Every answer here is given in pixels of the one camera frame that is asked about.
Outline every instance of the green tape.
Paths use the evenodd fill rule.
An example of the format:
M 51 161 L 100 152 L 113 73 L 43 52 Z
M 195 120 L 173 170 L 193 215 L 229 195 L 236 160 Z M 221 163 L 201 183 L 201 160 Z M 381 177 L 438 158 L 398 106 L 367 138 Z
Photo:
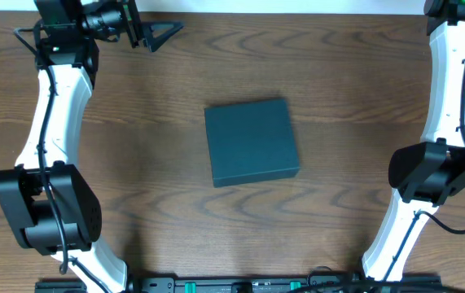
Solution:
M 300 288 L 300 282 L 299 281 L 292 281 L 290 282 L 290 290 L 295 290 Z
M 196 293 L 196 283 L 185 283 L 185 293 Z

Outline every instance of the white background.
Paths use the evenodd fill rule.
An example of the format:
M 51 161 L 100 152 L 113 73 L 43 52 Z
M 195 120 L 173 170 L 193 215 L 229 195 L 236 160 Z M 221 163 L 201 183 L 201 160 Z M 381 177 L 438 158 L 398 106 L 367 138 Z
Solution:
M 420 15 L 424 0 L 136 0 L 136 3 L 140 11 Z M 0 0 L 0 10 L 34 11 L 36 7 L 33 0 Z

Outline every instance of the wooden tabletop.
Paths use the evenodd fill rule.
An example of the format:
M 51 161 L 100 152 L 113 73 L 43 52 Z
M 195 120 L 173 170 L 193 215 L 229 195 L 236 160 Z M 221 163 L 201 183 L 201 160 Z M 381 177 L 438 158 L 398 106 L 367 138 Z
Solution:
M 34 12 L 0 12 L 0 169 L 21 152 L 37 102 L 33 57 L 13 37 Z M 384 218 L 396 149 L 428 114 L 426 18 L 154 14 L 182 20 L 155 54 L 99 43 L 81 130 L 83 177 L 102 235 L 139 275 L 307 274 L 356 267 Z M 300 154 L 294 179 L 213 188 L 204 109 L 286 98 Z M 465 190 L 439 210 L 465 228 Z M 21 249 L 0 208 L 0 291 L 31 292 L 59 263 Z M 465 236 L 428 223 L 407 272 L 465 288 Z

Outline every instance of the dark green box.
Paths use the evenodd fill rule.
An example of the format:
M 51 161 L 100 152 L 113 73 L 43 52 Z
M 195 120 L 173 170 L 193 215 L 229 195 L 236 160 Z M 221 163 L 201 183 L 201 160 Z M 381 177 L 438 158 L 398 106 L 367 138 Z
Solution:
M 215 187 L 294 177 L 299 172 L 285 100 L 208 108 L 205 124 Z

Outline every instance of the wood grain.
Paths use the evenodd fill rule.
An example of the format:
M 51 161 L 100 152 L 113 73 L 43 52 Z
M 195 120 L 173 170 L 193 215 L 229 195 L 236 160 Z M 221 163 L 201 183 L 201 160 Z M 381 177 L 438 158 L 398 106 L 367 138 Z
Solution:
M 29 52 L 12 36 L 38 15 L 0 12 L 0 169 L 28 136 L 37 101 Z M 307 274 L 352 269 L 390 198 L 392 153 L 418 141 L 431 57 L 422 16 L 148 14 L 186 23 L 155 54 L 100 43 L 80 170 L 103 236 L 138 274 Z M 295 179 L 212 188 L 203 110 L 288 100 Z M 465 191 L 439 211 L 465 226 Z M 465 236 L 425 228 L 409 272 L 465 288 Z M 0 291 L 33 291 L 58 263 L 18 247 L 0 208 Z

